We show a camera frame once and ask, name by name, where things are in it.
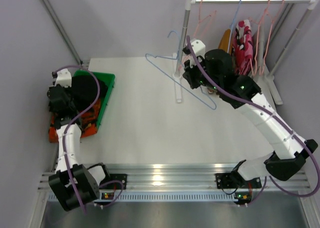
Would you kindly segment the black trousers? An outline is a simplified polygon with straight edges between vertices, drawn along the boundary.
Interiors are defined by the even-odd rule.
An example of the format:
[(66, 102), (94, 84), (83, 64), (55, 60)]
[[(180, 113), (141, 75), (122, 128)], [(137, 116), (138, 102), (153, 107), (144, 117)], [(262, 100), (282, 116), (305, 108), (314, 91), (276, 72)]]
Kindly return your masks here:
[(71, 81), (71, 94), (79, 112), (87, 109), (97, 96), (98, 87), (91, 75), (74, 76)]

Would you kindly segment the orange camouflage trousers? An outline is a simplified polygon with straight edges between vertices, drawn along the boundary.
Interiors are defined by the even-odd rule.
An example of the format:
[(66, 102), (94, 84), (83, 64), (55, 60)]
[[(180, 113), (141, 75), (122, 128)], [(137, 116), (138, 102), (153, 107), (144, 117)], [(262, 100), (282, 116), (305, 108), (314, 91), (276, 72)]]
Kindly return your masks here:
[[(94, 106), (81, 116), (81, 138), (93, 136), (98, 132), (98, 116), (101, 110), (102, 100), (99, 98)], [(57, 143), (58, 136), (54, 128), (54, 116), (51, 116), (50, 127), (48, 130), (48, 141)]]

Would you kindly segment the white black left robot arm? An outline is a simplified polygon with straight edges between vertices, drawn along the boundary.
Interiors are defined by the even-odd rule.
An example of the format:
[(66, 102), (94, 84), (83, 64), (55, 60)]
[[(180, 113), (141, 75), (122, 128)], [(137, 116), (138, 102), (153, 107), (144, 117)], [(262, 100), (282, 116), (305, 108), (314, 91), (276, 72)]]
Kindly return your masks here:
[(100, 185), (110, 181), (110, 173), (104, 163), (86, 167), (81, 164), (80, 143), (82, 115), (91, 110), (100, 97), (100, 85), (94, 85), (93, 98), (78, 108), (79, 97), (73, 86), (55, 85), (49, 88), (49, 111), (57, 135), (58, 158), (54, 175), (48, 179), (49, 186), (62, 208), (69, 212), (85, 208), (99, 197)]

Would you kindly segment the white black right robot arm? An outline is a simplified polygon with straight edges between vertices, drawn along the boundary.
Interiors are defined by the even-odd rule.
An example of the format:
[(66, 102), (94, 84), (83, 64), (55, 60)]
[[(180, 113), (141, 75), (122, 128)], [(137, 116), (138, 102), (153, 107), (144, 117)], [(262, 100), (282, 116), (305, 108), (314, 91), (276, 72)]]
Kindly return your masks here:
[(231, 176), (241, 185), (261, 176), (280, 181), (293, 177), (318, 147), (315, 140), (297, 135), (269, 104), (257, 83), (247, 75), (233, 72), (230, 54), (221, 49), (200, 52), (184, 48), (190, 59), (184, 63), (184, 79), (191, 89), (204, 86), (245, 116), (263, 134), (272, 152), (253, 160), (242, 160)]

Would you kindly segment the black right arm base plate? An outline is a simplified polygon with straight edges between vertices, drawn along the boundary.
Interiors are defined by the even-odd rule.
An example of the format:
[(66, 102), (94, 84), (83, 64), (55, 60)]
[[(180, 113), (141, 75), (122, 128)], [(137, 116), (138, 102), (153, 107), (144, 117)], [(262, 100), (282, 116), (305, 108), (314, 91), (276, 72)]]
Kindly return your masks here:
[(246, 189), (253, 188), (259, 189), (262, 188), (262, 183), (260, 178), (254, 178), (252, 180), (246, 181), (238, 173), (229, 172), (229, 173), (216, 173), (216, 184), (218, 189)]

